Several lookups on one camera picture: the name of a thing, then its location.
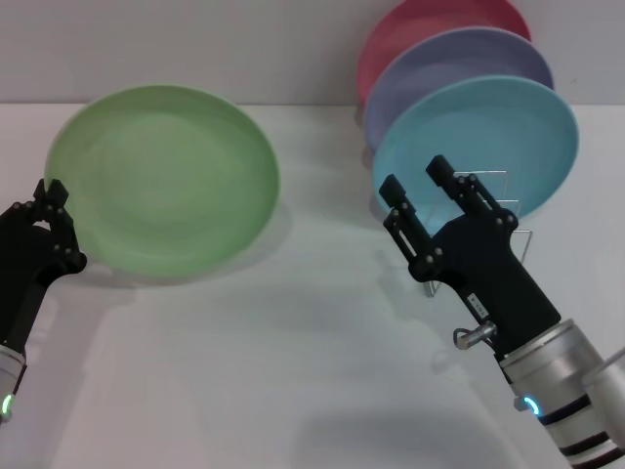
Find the white table surface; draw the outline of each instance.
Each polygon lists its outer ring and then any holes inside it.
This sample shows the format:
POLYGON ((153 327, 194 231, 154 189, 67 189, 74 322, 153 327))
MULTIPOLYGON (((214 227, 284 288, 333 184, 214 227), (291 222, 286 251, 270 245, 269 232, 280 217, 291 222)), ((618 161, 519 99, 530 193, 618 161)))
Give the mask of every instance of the white table surface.
MULTIPOLYGON (((0 208, 30 199, 75 105, 0 106, 0 208)), ((370 213, 352 107, 247 107, 282 172, 254 246, 186 284, 90 265, 49 290, 3 469, 567 467, 512 406, 452 291, 428 299, 370 213)), ((625 345, 625 107, 577 107, 562 189, 526 265, 605 356, 625 345)))

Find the robotic arm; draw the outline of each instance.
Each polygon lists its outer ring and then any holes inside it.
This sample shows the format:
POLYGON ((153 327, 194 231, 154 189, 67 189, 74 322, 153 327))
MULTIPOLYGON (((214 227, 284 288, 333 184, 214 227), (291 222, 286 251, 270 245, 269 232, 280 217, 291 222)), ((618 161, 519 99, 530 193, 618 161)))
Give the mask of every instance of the robotic arm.
POLYGON ((449 285, 478 322, 454 332, 456 347, 492 348, 515 407, 537 416, 573 468, 625 455, 625 350, 604 362, 573 320, 562 321, 512 251, 519 220, 476 175, 456 177, 441 155, 427 172, 464 215, 430 236, 391 175, 380 188, 391 207, 384 226, 413 278, 449 285))
POLYGON ((0 215, 0 425, 11 417, 11 404, 26 371, 26 340, 48 287, 87 265, 73 221, 63 208, 67 196, 59 181, 46 191, 41 180, 34 201, 16 202, 0 215), (47 222, 50 229, 37 222, 47 222))

